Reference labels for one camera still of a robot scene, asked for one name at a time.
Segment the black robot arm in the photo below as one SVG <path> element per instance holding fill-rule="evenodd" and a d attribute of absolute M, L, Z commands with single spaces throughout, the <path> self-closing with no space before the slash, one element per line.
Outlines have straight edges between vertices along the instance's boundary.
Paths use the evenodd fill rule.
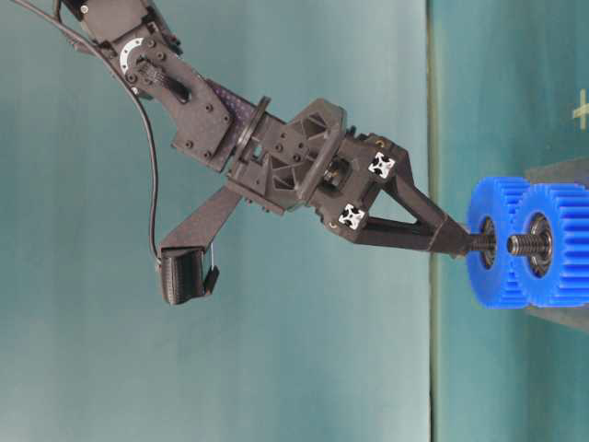
<path fill-rule="evenodd" d="M 139 97 L 177 126 L 172 145 L 227 176 L 225 186 L 161 242 L 162 258 L 207 250 L 238 202 L 281 215 L 313 208 L 356 244 L 464 255 L 474 237 L 414 184 L 408 152 L 356 134 L 343 108 L 318 99 L 284 122 L 201 76 L 150 1 L 57 1 Z"/>

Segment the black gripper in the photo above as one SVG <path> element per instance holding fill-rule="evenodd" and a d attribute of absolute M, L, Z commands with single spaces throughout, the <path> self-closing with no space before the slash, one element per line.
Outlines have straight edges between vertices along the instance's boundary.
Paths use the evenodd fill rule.
<path fill-rule="evenodd" d="M 290 122 L 252 121 L 228 187 L 278 215 L 311 207 L 330 232 L 361 245 L 465 255 L 472 237 L 410 180 L 408 152 L 375 134 L 354 135 L 346 112 L 317 99 Z M 386 192 L 419 222 L 372 217 Z"/>

